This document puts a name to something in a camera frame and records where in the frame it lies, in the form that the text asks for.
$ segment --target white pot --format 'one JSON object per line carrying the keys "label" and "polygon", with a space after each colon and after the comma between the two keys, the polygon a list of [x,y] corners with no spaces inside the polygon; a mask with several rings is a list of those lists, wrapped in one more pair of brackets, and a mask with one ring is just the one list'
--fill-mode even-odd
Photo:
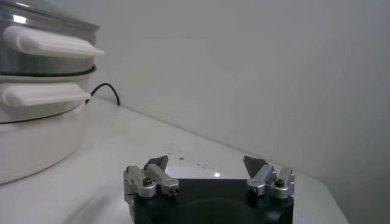
{"label": "white pot", "polygon": [[45,169],[75,151],[85,131],[85,104],[51,117],[0,124],[0,183]]}

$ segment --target white plastic handle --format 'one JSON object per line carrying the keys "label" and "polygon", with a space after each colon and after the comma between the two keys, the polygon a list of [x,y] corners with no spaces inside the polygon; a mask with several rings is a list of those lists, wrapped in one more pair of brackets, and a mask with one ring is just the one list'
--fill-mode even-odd
{"label": "white plastic handle", "polygon": [[10,107],[81,101],[91,98],[75,83],[3,83],[0,103]]}
{"label": "white plastic handle", "polygon": [[103,56],[104,51],[80,38],[11,26],[3,33],[5,42],[16,51],[49,57],[88,58]]}

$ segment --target metal bracket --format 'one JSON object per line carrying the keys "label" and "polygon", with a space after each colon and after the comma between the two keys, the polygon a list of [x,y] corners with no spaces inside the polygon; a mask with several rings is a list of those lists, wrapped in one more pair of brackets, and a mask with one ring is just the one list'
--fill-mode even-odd
{"label": "metal bracket", "polygon": [[263,165],[260,171],[252,178],[246,181],[248,185],[248,194],[253,197],[260,197],[265,194],[266,186],[276,178],[276,171],[273,166]]}
{"label": "metal bracket", "polygon": [[162,194],[170,197],[176,197],[179,194],[179,180],[170,177],[161,170],[156,164],[146,165],[144,173],[147,177],[154,180],[161,187]]}
{"label": "metal bracket", "polygon": [[290,168],[282,168],[278,178],[271,183],[271,196],[279,199],[286,199],[294,196],[295,174]]}
{"label": "metal bracket", "polygon": [[156,183],[145,176],[138,166],[129,166],[123,172],[124,193],[133,195],[138,193],[140,197],[151,198],[156,195]]}

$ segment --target bolt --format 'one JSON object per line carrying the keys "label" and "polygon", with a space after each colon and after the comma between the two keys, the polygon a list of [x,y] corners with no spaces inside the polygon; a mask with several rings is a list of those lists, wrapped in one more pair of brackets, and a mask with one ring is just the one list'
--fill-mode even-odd
{"label": "bolt", "polygon": [[275,180],[275,186],[277,187],[284,187],[285,186],[285,181],[282,179],[276,179]]}
{"label": "bolt", "polygon": [[247,192],[248,197],[250,198],[257,198],[257,190],[250,188]]}
{"label": "bolt", "polygon": [[144,180],[142,181],[143,186],[150,186],[152,183],[153,183],[153,181],[149,177],[144,178]]}
{"label": "bolt", "polygon": [[177,188],[172,188],[170,191],[169,191],[169,194],[170,196],[172,197],[176,197],[179,195],[179,190]]}

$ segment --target stainless steel pot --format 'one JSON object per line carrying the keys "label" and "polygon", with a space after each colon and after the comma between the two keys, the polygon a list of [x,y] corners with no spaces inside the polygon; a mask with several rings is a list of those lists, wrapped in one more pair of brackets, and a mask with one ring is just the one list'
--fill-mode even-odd
{"label": "stainless steel pot", "polygon": [[89,99],[98,26],[42,0],[0,0],[0,125],[65,113]]}
{"label": "stainless steel pot", "polygon": [[[15,49],[12,43],[7,42],[5,39],[6,30],[9,27],[33,29],[31,31],[46,31],[47,37],[53,34],[58,35],[57,38],[59,39],[61,39],[61,35],[79,38],[79,41],[85,41],[85,43],[80,43],[85,44],[84,47],[89,48],[95,45],[95,31],[99,28],[90,23],[71,19],[44,1],[0,0],[0,33],[3,36],[3,38],[0,38],[1,76],[58,77],[87,74],[93,71],[94,55],[90,55],[90,57],[70,55],[69,57],[69,55],[60,54],[48,57],[48,54],[42,51],[39,54],[29,54],[26,51]],[[64,40],[59,39],[57,42],[61,46],[61,41]]]}

